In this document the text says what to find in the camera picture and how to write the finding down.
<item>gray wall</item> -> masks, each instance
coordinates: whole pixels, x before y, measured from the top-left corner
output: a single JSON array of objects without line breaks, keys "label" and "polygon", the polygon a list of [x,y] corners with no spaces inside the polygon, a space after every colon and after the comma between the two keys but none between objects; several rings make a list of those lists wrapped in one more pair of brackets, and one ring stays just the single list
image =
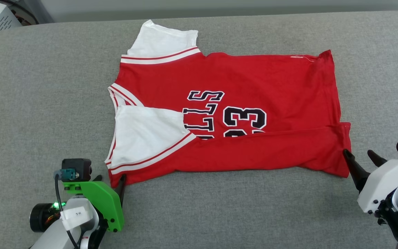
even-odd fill
[{"label": "gray wall", "polygon": [[41,22],[398,10],[398,0],[25,0]]}]

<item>striped trim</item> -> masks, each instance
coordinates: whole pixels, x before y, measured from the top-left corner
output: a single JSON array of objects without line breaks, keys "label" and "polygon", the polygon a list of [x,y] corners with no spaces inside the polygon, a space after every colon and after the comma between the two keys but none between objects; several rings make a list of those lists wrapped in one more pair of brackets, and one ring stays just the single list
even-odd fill
[{"label": "striped trim", "polygon": [[130,103],[130,105],[144,106],[144,104],[142,104],[142,102],[139,101],[139,99],[134,96],[130,91],[116,83],[113,83],[111,86],[108,87],[108,89],[124,98],[125,101]]},{"label": "striped trim", "polygon": [[163,57],[153,57],[153,58],[145,58],[145,57],[132,57],[128,55],[122,55],[121,63],[128,63],[128,64],[160,64],[160,63],[167,63],[172,62],[175,60],[179,60],[181,58],[187,57],[189,55],[194,55],[200,53],[200,50],[194,46],[184,49],[180,52],[173,53],[171,55],[166,55]]},{"label": "striped trim", "polygon": [[155,163],[161,161],[162,159],[166,158],[167,156],[170,156],[172,153],[174,153],[175,151],[179,150],[184,145],[190,143],[195,138],[196,138],[196,136],[194,134],[192,134],[191,132],[188,132],[181,140],[179,140],[179,142],[175,143],[170,148],[164,150],[163,152],[157,154],[156,156],[153,156],[151,158],[148,158],[148,159],[146,159],[144,161],[137,162],[137,163],[122,164],[122,165],[119,165],[119,166],[114,167],[112,169],[109,169],[109,171],[113,175],[115,175],[115,174],[122,173],[124,171],[138,170],[138,169],[142,169],[142,168],[148,167],[148,166],[150,166],[152,164],[155,164]]}]

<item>green plastic part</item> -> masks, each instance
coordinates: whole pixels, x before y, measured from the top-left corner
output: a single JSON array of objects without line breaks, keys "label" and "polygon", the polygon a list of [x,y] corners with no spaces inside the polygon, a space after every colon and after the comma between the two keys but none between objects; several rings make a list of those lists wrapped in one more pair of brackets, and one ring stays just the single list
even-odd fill
[{"label": "green plastic part", "polygon": [[101,181],[91,182],[63,182],[64,187],[70,194],[82,194],[92,205],[97,208],[104,219],[108,221],[107,231],[113,232],[115,229],[120,232],[124,226],[124,214],[122,212],[119,195],[107,184]]}]

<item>cable connector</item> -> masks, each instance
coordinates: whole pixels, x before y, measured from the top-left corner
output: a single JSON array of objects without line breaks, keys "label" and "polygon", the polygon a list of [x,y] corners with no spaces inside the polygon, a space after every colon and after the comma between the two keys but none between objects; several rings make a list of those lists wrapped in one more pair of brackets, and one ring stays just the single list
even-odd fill
[{"label": "cable connector", "polygon": [[58,180],[74,180],[79,177],[79,173],[75,169],[60,169],[53,172],[53,176],[58,175]]}]

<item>gray tablecloth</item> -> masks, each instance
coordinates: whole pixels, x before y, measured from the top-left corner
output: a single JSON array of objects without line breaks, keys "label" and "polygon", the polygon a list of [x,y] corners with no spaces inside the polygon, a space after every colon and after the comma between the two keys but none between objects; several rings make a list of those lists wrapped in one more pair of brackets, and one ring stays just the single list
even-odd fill
[{"label": "gray tablecloth", "polygon": [[[398,158],[398,11],[154,21],[199,30],[204,54],[331,49],[357,160],[374,170],[367,149]],[[89,158],[93,174],[107,176],[114,109],[106,87],[142,23],[0,33],[0,249],[26,249],[40,236],[30,230],[30,210],[54,202],[53,171],[63,158]],[[350,178],[302,168],[177,172],[126,188],[125,230],[106,234],[102,246],[394,248],[388,227],[362,213],[357,197]]]}]

